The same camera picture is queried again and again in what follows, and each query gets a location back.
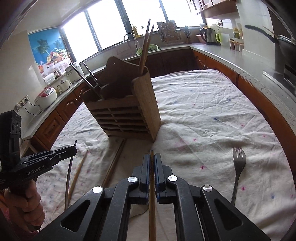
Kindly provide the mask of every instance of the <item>frying pan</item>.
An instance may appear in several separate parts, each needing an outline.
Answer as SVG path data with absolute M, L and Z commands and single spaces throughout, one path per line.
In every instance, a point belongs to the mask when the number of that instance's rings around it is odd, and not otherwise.
M 270 41 L 272 41 L 275 44 L 278 44 L 288 64 L 293 69 L 296 69 L 296 46 L 291 39 L 283 35 L 278 35 L 277 38 L 274 38 L 268 33 L 266 33 L 263 29 L 252 25 L 245 25 L 244 27 L 262 33 L 263 35 L 268 37 Z

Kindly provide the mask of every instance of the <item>finger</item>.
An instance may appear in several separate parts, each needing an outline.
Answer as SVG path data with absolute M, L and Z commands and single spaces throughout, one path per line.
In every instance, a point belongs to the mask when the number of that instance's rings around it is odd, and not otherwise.
M 41 196 L 39 195 L 39 193 L 36 193 L 33 197 L 31 197 L 27 201 L 28 201 L 27 208 L 22 209 L 25 213 L 31 212 L 38 207 L 41 201 Z
M 29 187 L 26 189 L 26 197 L 31 198 L 37 193 L 36 182 L 34 180 L 30 180 Z
M 24 214 L 24 220 L 28 223 L 33 222 L 37 220 L 42 215 L 42 213 L 43 213 L 43 206 L 39 204 L 35 210 Z
M 20 207 L 20 208 L 28 207 L 28 202 L 25 198 L 11 193 L 9 189 L 5 191 L 4 198 L 9 207 L 12 207 L 12 206 Z
M 44 222 L 44 219 L 45 219 L 45 213 L 42 212 L 41 216 L 37 220 L 30 222 L 30 224 L 32 224 L 33 226 L 42 225 Z

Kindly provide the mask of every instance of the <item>countertop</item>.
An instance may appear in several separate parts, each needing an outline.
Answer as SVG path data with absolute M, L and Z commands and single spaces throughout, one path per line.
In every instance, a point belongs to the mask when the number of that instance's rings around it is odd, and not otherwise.
M 253 59 L 250 56 L 244 55 L 241 52 L 235 50 L 206 44 L 162 47 L 160 50 L 148 53 L 148 55 L 189 48 L 219 61 L 249 81 L 274 104 L 274 106 L 279 110 L 287 123 L 290 125 L 293 132 L 296 134 L 296 98 L 289 94 L 278 83 L 273 82 L 271 79 L 263 75 L 263 71 L 272 73 L 274 70 L 259 60 Z M 139 56 L 131 56 L 125 60 L 129 61 L 136 58 L 139 58 Z M 96 74 L 101 72 L 104 70 L 104 68 L 105 66 L 100 66 L 99 68 L 92 71 L 92 73 Z M 82 82 L 83 80 L 79 80 L 75 84 L 72 84 L 70 88 L 58 96 L 56 101 L 42 114 L 40 114 L 40 116 L 33 118 L 29 123 L 27 131 L 22 135 L 23 140 L 32 138 L 49 114 Z

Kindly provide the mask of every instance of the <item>power outlet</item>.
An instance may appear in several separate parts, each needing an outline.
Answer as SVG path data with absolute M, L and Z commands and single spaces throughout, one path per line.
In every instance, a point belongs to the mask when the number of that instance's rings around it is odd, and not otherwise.
M 17 110 L 17 112 L 20 111 L 20 109 L 22 108 L 22 106 L 24 104 L 26 104 L 28 101 L 30 100 L 29 96 L 25 96 L 20 102 L 18 102 L 16 105 L 15 105 L 15 108 Z

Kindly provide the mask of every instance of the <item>blue poster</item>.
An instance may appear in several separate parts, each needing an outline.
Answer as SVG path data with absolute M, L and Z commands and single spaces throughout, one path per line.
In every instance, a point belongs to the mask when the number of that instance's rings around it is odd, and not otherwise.
M 57 70 L 63 72 L 71 63 L 59 28 L 29 34 L 29 42 L 43 77 Z

